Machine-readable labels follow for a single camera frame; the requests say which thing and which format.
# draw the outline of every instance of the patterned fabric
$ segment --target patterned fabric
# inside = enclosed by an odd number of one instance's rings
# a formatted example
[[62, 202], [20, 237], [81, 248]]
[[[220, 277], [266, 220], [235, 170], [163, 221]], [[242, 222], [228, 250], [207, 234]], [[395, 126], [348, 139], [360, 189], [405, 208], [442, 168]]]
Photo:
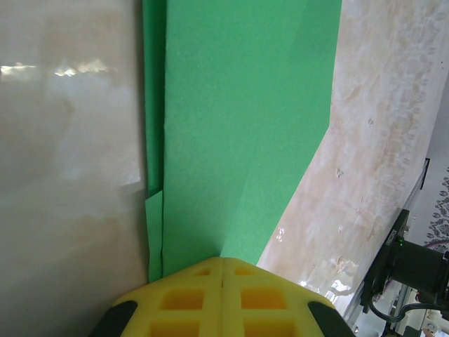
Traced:
[[429, 241], [424, 243], [433, 250], [445, 252], [449, 250], [449, 177], [444, 177], [441, 184], [441, 199], [436, 201], [437, 212], [433, 214], [435, 220], [430, 222], [431, 232], [427, 233]]

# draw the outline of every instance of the beige marble panel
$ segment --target beige marble panel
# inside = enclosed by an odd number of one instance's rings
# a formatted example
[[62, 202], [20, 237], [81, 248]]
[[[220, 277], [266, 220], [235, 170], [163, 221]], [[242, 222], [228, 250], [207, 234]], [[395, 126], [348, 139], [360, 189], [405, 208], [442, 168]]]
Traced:
[[2, 336], [86, 336], [147, 280], [139, 5], [1, 3]]
[[448, 0], [343, 0], [330, 127], [258, 265], [344, 312], [422, 170]]

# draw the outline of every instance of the yellow plastic part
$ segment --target yellow plastic part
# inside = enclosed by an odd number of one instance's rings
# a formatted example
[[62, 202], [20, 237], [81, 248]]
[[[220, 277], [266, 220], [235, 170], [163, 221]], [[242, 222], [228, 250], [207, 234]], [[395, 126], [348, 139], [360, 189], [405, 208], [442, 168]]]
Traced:
[[307, 307], [324, 297], [235, 258], [210, 258], [132, 291], [122, 337], [322, 337]]

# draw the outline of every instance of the green paper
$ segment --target green paper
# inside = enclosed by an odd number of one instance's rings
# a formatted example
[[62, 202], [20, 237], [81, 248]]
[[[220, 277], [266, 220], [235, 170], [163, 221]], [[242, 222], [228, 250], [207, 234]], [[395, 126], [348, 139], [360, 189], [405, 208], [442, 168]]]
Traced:
[[162, 207], [163, 192], [159, 192], [145, 201], [149, 246], [148, 279], [150, 282], [162, 277]]
[[340, 6], [168, 2], [164, 275], [257, 262], [328, 127]]
[[145, 69], [145, 138], [149, 195], [163, 184], [164, 63], [166, 49], [166, 0], [143, 0]]

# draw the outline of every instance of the square hole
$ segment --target square hole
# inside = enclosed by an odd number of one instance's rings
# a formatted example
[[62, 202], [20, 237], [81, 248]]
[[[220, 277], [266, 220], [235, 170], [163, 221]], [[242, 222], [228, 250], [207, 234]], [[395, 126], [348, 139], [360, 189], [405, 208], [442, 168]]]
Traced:
[[203, 299], [204, 292], [200, 289], [172, 289], [163, 297], [161, 309], [200, 310]]
[[282, 291], [276, 288], [248, 288], [240, 292], [243, 309], [285, 309]]
[[299, 337], [292, 319], [245, 319], [245, 337]]
[[158, 319], [152, 322], [150, 337], [198, 337], [199, 321]]

